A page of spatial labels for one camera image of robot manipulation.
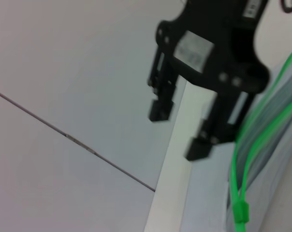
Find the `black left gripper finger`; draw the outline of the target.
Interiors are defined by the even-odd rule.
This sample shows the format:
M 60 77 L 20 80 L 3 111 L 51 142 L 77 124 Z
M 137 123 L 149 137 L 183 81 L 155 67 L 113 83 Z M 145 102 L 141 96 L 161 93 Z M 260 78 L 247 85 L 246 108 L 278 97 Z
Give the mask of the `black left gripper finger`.
M 154 94 L 158 97 L 153 100 L 150 108 L 149 120 L 151 122 L 169 120 L 174 106 L 172 99 L 176 89 L 176 82 L 176 71 L 158 47 L 147 81 L 147 84 L 153 88 Z
M 236 116 L 235 123 L 229 124 L 228 120 L 240 95 L 241 93 L 238 92 L 216 96 L 210 114 L 203 120 L 198 135 L 191 141 L 185 155 L 188 161 L 205 159 L 210 155 L 213 146 L 235 141 L 240 126 L 256 97 L 255 94 L 248 94 Z

